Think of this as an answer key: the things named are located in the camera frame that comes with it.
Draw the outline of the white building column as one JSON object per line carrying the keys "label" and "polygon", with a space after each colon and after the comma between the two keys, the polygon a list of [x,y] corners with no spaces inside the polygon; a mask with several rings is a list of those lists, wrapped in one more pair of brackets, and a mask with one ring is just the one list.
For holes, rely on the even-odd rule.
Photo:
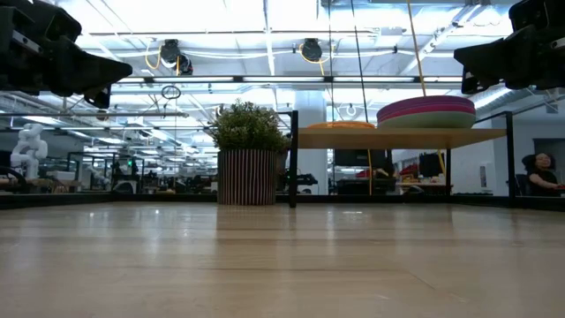
{"label": "white building column", "polygon": [[[322,91],[297,91],[295,109],[298,111],[298,127],[306,128],[327,120],[327,103]],[[326,149],[298,150],[298,174],[312,174],[317,185],[300,185],[298,190],[310,194],[328,193],[328,152]]]}

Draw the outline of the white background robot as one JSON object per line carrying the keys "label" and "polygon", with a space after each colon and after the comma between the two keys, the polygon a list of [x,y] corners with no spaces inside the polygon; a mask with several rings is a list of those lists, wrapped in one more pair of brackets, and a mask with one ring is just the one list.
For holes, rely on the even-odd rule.
{"label": "white background robot", "polygon": [[11,168],[18,172],[24,170],[27,179],[38,178],[39,161],[48,155],[48,143],[41,138],[42,131],[40,124],[25,124],[11,152]]}

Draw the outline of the pale grey-green opaque plate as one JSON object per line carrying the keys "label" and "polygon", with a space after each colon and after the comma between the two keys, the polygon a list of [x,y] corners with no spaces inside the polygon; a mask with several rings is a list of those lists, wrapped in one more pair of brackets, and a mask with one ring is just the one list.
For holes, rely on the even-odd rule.
{"label": "pale grey-green opaque plate", "polygon": [[378,128],[472,128],[476,116],[462,111],[431,111],[385,119]]}

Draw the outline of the black workstation frame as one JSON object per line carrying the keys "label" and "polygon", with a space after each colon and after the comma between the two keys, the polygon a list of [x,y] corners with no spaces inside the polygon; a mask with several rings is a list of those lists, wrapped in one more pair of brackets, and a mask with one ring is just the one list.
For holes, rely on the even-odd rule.
{"label": "black workstation frame", "polygon": [[84,193],[136,194],[144,185],[146,160],[134,155],[70,152],[66,170],[74,171],[74,188]]}

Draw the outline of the orange transparent plate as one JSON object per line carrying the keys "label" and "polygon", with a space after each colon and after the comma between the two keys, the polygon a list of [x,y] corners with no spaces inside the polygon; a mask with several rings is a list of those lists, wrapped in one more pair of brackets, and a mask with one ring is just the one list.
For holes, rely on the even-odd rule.
{"label": "orange transparent plate", "polygon": [[375,125],[360,121],[335,121],[308,125],[307,129],[374,129]]}

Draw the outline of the silver ventilation duct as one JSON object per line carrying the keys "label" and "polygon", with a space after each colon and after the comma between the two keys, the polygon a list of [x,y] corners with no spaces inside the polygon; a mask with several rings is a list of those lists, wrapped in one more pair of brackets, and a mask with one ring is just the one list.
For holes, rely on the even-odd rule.
{"label": "silver ventilation duct", "polygon": [[514,95],[515,92],[513,90],[505,87],[484,93],[474,102],[477,118],[485,117],[495,110],[506,107]]}

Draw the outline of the black metal table frame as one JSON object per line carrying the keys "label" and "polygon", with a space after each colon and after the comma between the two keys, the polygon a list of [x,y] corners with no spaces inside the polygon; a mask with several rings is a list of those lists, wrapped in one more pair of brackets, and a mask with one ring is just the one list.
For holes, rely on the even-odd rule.
{"label": "black metal table frame", "polygon": [[[0,195],[0,210],[110,202],[184,202],[215,203],[213,194],[6,194]],[[488,195],[299,195],[299,204],[460,204],[494,208],[521,208],[565,212],[565,198],[515,197]]]}

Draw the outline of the person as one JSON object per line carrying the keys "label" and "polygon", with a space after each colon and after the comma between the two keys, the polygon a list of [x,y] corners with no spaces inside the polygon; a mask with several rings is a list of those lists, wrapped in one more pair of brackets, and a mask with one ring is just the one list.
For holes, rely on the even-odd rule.
{"label": "person", "polygon": [[565,192],[565,185],[561,184],[554,175],[555,161],[547,153],[526,155],[522,159],[526,171],[529,195],[537,197],[560,197]]}

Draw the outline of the striped plant pot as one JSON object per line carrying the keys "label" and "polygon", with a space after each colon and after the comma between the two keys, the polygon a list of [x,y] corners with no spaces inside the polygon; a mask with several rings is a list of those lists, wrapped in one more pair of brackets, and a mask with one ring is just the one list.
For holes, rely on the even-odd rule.
{"label": "striped plant pot", "polygon": [[275,203],[276,152],[223,150],[218,153],[217,163],[220,204],[265,206]]}

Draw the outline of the long ceiling light bar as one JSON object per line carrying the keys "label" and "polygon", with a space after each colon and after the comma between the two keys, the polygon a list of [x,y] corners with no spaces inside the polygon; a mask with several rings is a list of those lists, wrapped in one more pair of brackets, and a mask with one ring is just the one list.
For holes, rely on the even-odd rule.
{"label": "long ceiling light bar", "polygon": [[154,83],[419,83],[413,76],[197,76],[197,77],[127,77],[118,84]]}

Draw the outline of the green artificial plant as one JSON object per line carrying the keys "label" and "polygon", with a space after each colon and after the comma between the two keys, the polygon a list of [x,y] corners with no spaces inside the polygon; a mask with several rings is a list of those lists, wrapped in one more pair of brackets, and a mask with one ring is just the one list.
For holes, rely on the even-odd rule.
{"label": "green artificial plant", "polygon": [[211,125],[210,135],[221,151],[255,149],[281,152],[290,140],[278,128],[278,114],[252,102],[236,100]]}

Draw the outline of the black background monitor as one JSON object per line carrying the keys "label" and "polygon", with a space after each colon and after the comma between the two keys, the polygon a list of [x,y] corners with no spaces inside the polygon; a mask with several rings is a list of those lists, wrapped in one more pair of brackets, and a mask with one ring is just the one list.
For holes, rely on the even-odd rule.
{"label": "black background monitor", "polygon": [[369,167],[384,168],[387,164],[385,150],[379,149],[336,149],[334,162],[336,166],[343,167]]}
{"label": "black background monitor", "polygon": [[418,174],[423,178],[439,177],[443,174],[444,156],[442,153],[424,153],[418,157]]}

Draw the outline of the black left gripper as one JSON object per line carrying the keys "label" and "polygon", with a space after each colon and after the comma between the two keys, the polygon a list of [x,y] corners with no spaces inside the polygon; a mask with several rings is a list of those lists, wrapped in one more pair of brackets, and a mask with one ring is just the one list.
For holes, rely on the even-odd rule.
{"label": "black left gripper", "polygon": [[81,24],[42,0],[0,0],[0,91],[32,95],[49,90],[81,94],[107,109],[110,86],[132,74],[123,62],[86,53],[74,44]]}

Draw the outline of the wooden shelf with black frame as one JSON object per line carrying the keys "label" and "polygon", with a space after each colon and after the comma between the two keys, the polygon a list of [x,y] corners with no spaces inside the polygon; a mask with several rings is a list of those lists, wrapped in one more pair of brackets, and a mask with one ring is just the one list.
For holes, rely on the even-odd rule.
{"label": "wooden shelf with black frame", "polygon": [[505,119],[504,129],[459,129],[459,128],[301,128],[298,112],[290,116],[290,189],[288,204],[295,208],[298,204],[298,151],[300,149],[436,149],[443,150],[446,158],[445,193],[430,199],[414,198],[414,202],[456,203],[451,196],[451,159],[454,148],[499,138],[506,139],[508,198],[510,207],[516,201],[516,169],[514,147],[513,114],[503,111],[499,115]]}

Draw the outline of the purple opaque plate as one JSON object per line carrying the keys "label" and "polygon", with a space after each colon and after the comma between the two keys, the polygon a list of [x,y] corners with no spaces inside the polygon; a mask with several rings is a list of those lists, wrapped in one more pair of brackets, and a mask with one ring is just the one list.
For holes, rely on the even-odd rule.
{"label": "purple opaque plate", "polygon": [[377,112],[377,118],[384,119],[385,117],[394,117],[396,112],[403,112],[405,110],[412,110],[426,106],[432,106],[437,110],[440,108],[446,108],[447,106],[457,106],[465,109],[467,112],[475,113],[474,103],[468,99],[452,95],[436,95],[414,97],[390,103]]}

